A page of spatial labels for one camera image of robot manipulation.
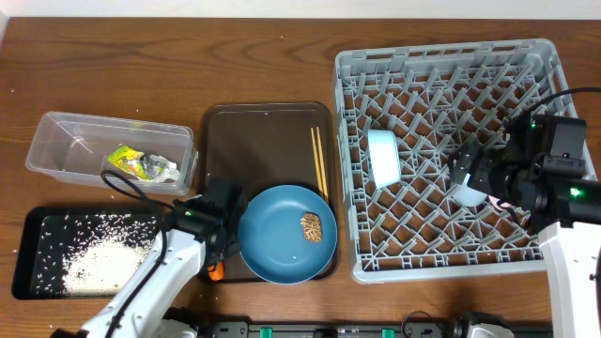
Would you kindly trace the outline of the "clear plastic bin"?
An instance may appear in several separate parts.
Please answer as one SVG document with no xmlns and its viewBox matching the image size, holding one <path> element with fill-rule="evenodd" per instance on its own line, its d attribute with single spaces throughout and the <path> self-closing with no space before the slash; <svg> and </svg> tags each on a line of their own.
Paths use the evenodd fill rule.
<svg viewBox="0 0 601 338">
<path fill-rule="evenodd" d="M 179 171 L 176 179 L 148 181 L 109 163 L 123 146 L 163 157 Z M 111 170 L 145 193 L 181 196 L 193 183 L 198 159 L 193 131 L 184 126 L 115 117 L 49 112 L 39 122 L 25 165 L 59 181 L 104 188 L 100 174 Z"/>
</svg>

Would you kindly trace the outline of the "green snack wrapper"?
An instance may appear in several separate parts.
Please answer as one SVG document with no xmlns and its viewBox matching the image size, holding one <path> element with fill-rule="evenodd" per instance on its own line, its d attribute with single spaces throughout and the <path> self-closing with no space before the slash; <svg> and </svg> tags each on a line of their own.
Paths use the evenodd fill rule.
<svg viewBox="0 0 601 338">
<path fill-rule="evenodd" d="M 178 181 L 180 177 L 175 162 L 160 155 L 146 154 L 127 145 L 122 145 L 112 152 L 107 161 L 126 174 L 143 181 L 163 183 L 168 180 Z"/>
</svg>

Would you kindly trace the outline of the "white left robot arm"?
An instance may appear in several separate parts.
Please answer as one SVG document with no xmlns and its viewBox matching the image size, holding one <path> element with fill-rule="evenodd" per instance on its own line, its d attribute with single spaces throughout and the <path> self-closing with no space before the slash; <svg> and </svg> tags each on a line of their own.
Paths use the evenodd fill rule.
<svg viewBox="0 0 601 338">
<path fill-rule="evenodd" d="M 240 251 L 239 220 L 247 207 L 242 188 L 214 177 L 203 193 L 171 205 L 134 188 L 158 217 L 153 247 L 130 279 L 96 316 L 77 331 L 57 329 L 56 337 L 195 337 L 194 324 L 163 316 L 183 286 L 218 268 Z"/>
</svg>

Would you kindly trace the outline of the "wooden chopstick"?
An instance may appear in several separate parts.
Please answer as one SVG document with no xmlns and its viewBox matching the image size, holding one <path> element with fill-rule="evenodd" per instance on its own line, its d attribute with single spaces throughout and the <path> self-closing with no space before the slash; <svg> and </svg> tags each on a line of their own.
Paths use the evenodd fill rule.
<svg viewBox="0 0 601 338">
<path fill-rule="evenodd" d="M 323 185 L 322 185 L 322 179 L 321 179 L 321 168 L 320 168 L 320 161 L 319 161 L 319 157 L 318 157 L 318 153 L 317 153 L 317 144 L 316 144 L 316 136 L 315 136 L 315 130 L 314 128 L 311 128 L 311 138 L 312 138 L 312 148 L 313 148 L 313 154 L 314 154 L 314 162 L 315 162 L 315 169 L 316 169 L 316 179 L 317 179 L 317 187 L 319 190 L 319 195 L 322 199 L 324 199 L 324 192 L 323 192 Z"/>
<path fill-rule="evenodd" d="M 317 143 L 316 147 L 317 147 L 317 151 L 318 151 L 319 164 L 320 164 L 320 174 L 321 174 L 323 197 L 324 197 L 325 202 L 327 204 L 329 204 L 330 198 L 329 198 L 329 189 L 328 189 L 329 187 L 328 187 L 326 166 L 325 166 L 325 156 L 324 156 L 324 152 L 323 152 L 323 145 L 322 145 L 321 133 L 320 133 L 319 127 L 316 127 L 316 143 Z"/>
</svg>

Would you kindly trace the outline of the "pink cup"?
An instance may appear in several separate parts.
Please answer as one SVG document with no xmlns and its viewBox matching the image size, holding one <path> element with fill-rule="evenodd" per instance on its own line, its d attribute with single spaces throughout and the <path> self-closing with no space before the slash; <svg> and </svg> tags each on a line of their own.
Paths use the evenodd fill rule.
<svg viewBox="0 0 601 338">
<path fill-rule="evenodd" d="M 492 195 L 489 195 L 487 197 L 487 200 L 497 210 L 512 209 L 514 207 L 513 205 L 511 205 L 507 202 L 503 202 L 501 199 L 496 198 Z"/>
</svg>

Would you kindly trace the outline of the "brown serving tray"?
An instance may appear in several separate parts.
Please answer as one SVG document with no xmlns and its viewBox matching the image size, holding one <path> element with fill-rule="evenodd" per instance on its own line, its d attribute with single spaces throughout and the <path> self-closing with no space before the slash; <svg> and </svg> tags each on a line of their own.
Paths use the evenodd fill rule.
<svg viewBox="0 0 601 338">
<path fill-rule="evenodd" d="M 329 207 L 334 215 L 335 194 L 329 167 L 331 113 L 325 105 L 318 102 L 217 105 L 204 116 L 202 127 L 199 191 L 204 192 L 214 177 L 227 179 L 242 188 L 247 207 L 258 194 L 280 185 L 302 186 L 319 194 L 310 130 L 314 128 L 316 136 L 319 127 Z M 240 252 L 241 248 L 234 256 L 239 267 L 249 273 L 250 281 L 265 281 L 248 268 Z"/>
</svg>

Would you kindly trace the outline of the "orange carrot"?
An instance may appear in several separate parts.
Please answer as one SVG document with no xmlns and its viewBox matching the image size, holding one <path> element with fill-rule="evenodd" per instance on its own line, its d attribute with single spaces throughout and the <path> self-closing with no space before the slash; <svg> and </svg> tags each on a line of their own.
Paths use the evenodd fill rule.
<svg viewBox="0 0 601 338">
<path fill-rule="evenodd" d="M 219 261 L 207 268 L 208 277 L 212 282 L 219 282 L 224 278 L 224 262 Z"/>
</svg>

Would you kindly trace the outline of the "wooden chopstick left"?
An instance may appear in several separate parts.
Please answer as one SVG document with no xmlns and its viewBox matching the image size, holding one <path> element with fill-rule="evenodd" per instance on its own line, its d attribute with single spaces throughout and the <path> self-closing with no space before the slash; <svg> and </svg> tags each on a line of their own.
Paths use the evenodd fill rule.
<svg viewBox="0 0 601 338">
<path fill-rule="evenodd" d="M 312 138 L 312 148 L 313 148 L 313 154 L 314 154 L 314 162 L 315 162 L 315 169 L 316 169 L 316 179 L 317 179 L 317 187 L 319 190 L 319 195 L 322 199 L 324 199 L 324 192 L 323 192 L 323 185 L 322 185 L 322 179 L 321 179 L 321 168 L 320 168 L 320 161 L 319 161 L 319 157 L 318 157 L 318 153 L 317 153 L 317 144 L 316 144 L 316 136 L 315 136 L 315 130 L 314 128 L 311 128 L 311 138 Z"/>
</svg>

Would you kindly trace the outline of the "light blue rice bowl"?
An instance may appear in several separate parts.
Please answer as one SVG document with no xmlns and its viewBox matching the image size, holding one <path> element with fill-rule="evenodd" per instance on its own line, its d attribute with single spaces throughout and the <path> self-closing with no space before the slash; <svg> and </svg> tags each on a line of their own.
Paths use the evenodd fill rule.
<svg viewBox="0 0 601 338">
<path fill-rule="evenodd" d="M 396 138 L 392 131 L 369 130 L 368 153 L 377 189 L 397 183 L 401 177 Z"/>
</svg>

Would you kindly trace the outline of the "brown shiitake mushroom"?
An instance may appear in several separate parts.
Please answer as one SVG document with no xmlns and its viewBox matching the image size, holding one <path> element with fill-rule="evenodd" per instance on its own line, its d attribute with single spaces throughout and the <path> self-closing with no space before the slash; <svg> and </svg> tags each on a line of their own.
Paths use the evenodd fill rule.
<svg viewBox="0 0 601 338">
<path fill-rule="evenodd" d="M 320 218 L 312 212 L 306 212 L 301 216 L 300 224 L 303 236 L 306 240 L 313 243 L 321 242 L 323 239 L 322 225 Z"/>
</svg>

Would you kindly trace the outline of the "wooden chopstick right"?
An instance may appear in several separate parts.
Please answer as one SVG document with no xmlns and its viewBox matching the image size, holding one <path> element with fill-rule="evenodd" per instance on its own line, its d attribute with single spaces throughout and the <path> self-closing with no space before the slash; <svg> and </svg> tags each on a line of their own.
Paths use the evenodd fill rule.
<svg viewBox="0 0 601 338">
<path fill-rule="evenodd" d="M 325 202 L 327 204 L 329 204 L 330 198 L 329 198 L 329 189 L 328 189 L 329 187 L 328 187 L 326 166 L 325 166 L 325 156 L 324 156 L 324 152 L 323 152 L 323 145 L 322 145 L 321 133 L 320 133 L 319 127 L 316 127 L 316 143 L 317 143 L 316 147 L 317 147 L 317 151 L 318 151 L 319 164 L 320 164 L 320 174 L 321 174 L 323 197 L 324 197 Z"/>
</svg>

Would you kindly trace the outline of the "large blue plate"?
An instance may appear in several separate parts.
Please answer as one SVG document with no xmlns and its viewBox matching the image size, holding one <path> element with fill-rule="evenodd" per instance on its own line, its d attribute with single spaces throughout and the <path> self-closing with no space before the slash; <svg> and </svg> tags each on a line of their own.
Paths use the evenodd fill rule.
<svg viewBox="0 0 601 338">
<path fill-rule="evenodd" d="M 318 217 L 321 240 L 305 236 L 301 219 Z M 240 219 L 241 256 L 259 278 L 274 284 L 299 284 L 327 267 L 336 251 L 338 227 L 329 205 L 302 186 L 280 185 L 264 190 Z"/>
</svg>

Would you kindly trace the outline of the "grey dishwasher rack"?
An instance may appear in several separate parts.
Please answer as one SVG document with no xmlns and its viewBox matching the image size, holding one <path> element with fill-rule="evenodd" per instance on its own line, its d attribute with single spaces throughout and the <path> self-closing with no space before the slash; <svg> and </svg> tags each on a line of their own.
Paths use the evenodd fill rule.
<svg viewBox="0 0 601 338">
<path fill-rule="evenodd" d="M 528 211 L 458 204 L 449 156 L 503 148 L 536 115 L 578 118 L 546 39 L 346 51 L 333 72 L 352 274 L 375 284 L 546 269 Z M 392 131 L 401 179 L 377 189 L 369 130 Z"/>
</svg>

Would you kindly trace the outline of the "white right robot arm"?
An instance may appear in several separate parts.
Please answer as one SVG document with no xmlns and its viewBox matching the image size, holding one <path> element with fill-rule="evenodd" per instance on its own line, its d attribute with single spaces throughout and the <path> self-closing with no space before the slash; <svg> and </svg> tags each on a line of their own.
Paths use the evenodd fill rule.
<svg viewBox="0 0 601 338">
<path fill-rule="evenodd" d="M 586 123 L 536 115 L 508 128 L 503 148 L 469 142 L 447 165 L 452 182 L 530 214 L 547 269 L 556 337 L 600 334 L 600 184 L 585 177 Z"/>
</svg>

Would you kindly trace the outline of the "light blue cup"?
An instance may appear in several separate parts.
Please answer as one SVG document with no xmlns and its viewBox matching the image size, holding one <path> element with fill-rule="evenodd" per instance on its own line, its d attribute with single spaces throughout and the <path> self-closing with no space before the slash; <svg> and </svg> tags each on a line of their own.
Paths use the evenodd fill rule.
<svg viewBox="0 0 601 338">
<path fill-rule="evenodd" d="M 453 195 L 454 200 L 464 207 L 476 207 L 482 204 L 487 195 L 483 192 L 476 191 L 467 185 L 460 185 Z"/>
</svg>

